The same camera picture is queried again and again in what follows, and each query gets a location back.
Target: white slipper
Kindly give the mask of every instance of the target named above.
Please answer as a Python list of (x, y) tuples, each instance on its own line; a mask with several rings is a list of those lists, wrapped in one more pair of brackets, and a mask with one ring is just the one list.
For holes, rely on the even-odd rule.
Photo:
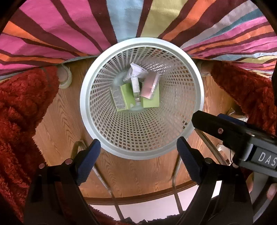
[(66, 67), (64, 64), (61, 64), (61, 66), (67, 71), (67, 80), (64, 82), (60, 82), (59, 88), (60, 89), (65, 89), (68, 88), (71, 85), (72, 82), (72, 73), (68, 67)]
[(210, 75), (211, 75), (210, 73), (203, 73), (203, 72), (201, 71), (201, 65), (202, 65), (203, 62), (204, 62), (204, 60), (199, 60), (199, 61), (196, 63), (196, 66), (197, 66), (197, 68), (198, 68), (198, 70), (199, 70), (199, 72), (200, 72), (200, 75), (201, 75), (201, 77), (210, 76)]

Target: light green cardboard box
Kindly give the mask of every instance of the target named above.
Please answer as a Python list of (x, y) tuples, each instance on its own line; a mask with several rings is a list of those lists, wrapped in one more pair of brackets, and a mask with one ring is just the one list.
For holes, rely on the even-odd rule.
[(118, 112), (130, 109), (136, 105), (131, 83), (121, 85), (120, 87), (110, 87), (110, 90)]
[(140, 101), (143, 108), (159, 107), (160, 106), (159, 84), (157, 85), (156, 90), (153, 93), (153, 98), (151, 100), (145, 97), (140, 97)]

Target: striped curtain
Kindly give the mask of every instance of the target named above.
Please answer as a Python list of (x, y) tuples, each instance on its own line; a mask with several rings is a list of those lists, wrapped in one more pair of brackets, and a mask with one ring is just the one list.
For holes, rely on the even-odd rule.
[(191, 57), (271, 76), (277, 37), (250, 0), (27, 0), (0, 35), (0, 75), (157, 37)]

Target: wooden floor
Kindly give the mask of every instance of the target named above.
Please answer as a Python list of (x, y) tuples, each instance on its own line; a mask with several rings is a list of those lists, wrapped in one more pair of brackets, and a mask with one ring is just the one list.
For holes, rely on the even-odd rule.
[[(53, 103), (49, 106), (43, 121), (37, 127), (34, 140), (42, 151), (49, 165), (61, 164), (70, 157), (75, 141), (83, 139), (90, 144), (92, 138), (87, 133), (79, 111), (79, 95), (86, 71), (93, 58), (67, 64), (73, 74), (69, 88), (60, 89)], [(204, 79), (204, 111), (217, 115), (226, 113), (233, 100), (221, 90), (211, 77)], [(214, 144), (218, 140), (211, 138)], [(213, 155), (198, 135), (193, 132), (189, 137), (193, 148), (201, 151), (204, 157)], [(128, 197), (148, 194), (171, 187), (171, 176), (177, 159), (177, 150), (150, 160), (128, 160), (119, 158), (101, 150), (96, 164), (115, 197)], [(182, 163), (176, 184), (189, 181), (190, 177)], [(109, 198), (110, 195), (92, 172), (86, 183), (80, 186), (85, 197)]]

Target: white wall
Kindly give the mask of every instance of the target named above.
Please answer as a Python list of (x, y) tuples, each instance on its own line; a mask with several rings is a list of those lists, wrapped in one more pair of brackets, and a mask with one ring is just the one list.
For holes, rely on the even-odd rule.
[[(213, 197), (217, 196), (220, 191), (221, 181), (216, 183)], [(178, 193), (183, 210), (186, 210), (197, 191), (198, 186), (191, 187), (187, 190)], [(118, 214), (114, 206), (99, 206), (92, 205), (92, 207), (101, 212), (119, 220)], [(164, 219), (169, 215), (179, 214), (174, 195), (170, 195), (157, 200), (119, 206), (125, 218), (130, 217), (135, 223), (141, 220)]]

